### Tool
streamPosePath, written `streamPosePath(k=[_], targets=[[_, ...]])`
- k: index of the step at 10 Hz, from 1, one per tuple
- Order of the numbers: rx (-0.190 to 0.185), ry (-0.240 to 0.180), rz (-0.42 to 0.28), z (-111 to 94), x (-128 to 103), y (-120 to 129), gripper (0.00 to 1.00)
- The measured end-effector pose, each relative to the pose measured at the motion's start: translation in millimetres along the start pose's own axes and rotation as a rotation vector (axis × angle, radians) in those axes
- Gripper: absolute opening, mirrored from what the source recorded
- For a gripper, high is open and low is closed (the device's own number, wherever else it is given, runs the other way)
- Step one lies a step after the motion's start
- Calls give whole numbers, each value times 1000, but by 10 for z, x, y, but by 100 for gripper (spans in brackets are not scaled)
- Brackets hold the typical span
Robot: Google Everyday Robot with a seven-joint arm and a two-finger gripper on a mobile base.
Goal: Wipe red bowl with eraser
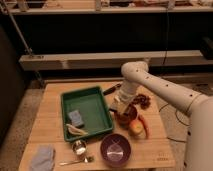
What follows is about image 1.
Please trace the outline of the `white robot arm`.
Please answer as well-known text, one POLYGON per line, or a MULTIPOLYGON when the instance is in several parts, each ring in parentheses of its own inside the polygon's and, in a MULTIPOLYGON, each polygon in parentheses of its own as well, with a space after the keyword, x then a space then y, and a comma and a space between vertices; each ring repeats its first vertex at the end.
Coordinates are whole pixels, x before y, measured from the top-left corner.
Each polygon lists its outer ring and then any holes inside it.
POLYGON ((144 86, 190 118, 183 171, 213 171, 213 96, 156 77, 148 70, 145 61, 123 64, 123 82, 110 108, 122 114, 139 86, 144 86))

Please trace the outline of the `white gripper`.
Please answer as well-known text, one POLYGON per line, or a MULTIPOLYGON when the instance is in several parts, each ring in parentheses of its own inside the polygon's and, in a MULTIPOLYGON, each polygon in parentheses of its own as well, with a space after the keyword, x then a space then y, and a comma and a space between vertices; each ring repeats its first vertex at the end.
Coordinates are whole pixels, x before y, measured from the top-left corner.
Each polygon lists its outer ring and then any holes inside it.
POLYGON ((128 108, 133 98, 134 98, 133 94, 120 88, 116 93, 112 104, 110 105, 110 109, 113 112, 117 112, 118 114, 122 115, 128 108))

